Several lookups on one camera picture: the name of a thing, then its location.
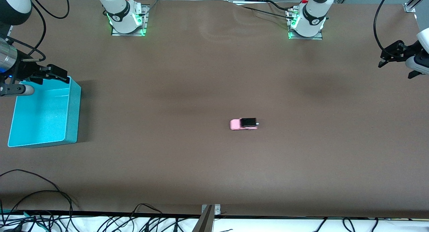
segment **pink toy car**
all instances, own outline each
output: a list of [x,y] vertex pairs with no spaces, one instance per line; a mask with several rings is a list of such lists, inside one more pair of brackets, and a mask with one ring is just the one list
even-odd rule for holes
[[256,118],[240,118],[230,121],[230,128],[233,131],[256,130],[258,129],[258,125],[259,123],[256,121]]

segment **table surface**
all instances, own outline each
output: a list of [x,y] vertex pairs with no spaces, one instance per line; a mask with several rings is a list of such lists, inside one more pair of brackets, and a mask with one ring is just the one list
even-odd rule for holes
[[[8,148],[15,98],[2,98],[1,171],[37,172],[85,211],[429,216],[429,80],[407,79],[404,63],[377,68],[377,5],[333,5],[323,41],[289,40],[282,18],[225,1],[159,1],[139,38],[110,36],[98,0],[70,5],[66,19],[45,15],[40,50],[82,87],[78,142]],[[384,46],[416,40],[401,5],[383,6],[377,24]],[[12,36],[35,44],[41,32],[33,12]],[[259,129],[231,131],[239,117]],[[0,180],[6,207],[38,189],[51,187]],[[52,194],[20,208],[68,209]]]

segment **toy car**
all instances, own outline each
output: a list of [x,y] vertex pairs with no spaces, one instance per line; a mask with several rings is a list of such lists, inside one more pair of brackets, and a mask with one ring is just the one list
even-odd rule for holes
[[256,130],[258,129],[258,125],[259,123],[256,121],[256,118],[240,118],[230,121],[230,128],[233,131]]

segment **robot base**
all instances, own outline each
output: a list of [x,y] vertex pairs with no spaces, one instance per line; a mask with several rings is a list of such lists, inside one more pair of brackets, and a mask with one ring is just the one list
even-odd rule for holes
[[[295,12],[286,12],[286,16],[291,16],[291,17],[295,17],[296,13]],[[305,39],[305,40],[322,40],[322,31],[319,31],[316,35],[312,36],[312,37],[304,37],[299,35],[294,29],[291,28],[291,24],[293,22],[293,19],[288,19],[288,35],[289,35],[289,39]]]
[[146,36],[146,29],[147,29],[147,22],[149,20],[149,11],[150,5],[141,5],[141,14],[143,14],[141,17],[141,26],[136,28],[133,32],[123,34],[118,31],[116,31],[112,26],[112,36],[128,36],[128,37],[144,37]]

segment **blue plastic bin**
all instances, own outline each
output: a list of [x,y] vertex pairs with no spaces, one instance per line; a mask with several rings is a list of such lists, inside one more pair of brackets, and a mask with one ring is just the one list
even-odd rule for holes
[[10,128],[10,148],[41,148],[75,143],[81,87],[70,78],[70,84],[45,79],[43,85],[21,82],[34,87],[34,94],[18,96]]

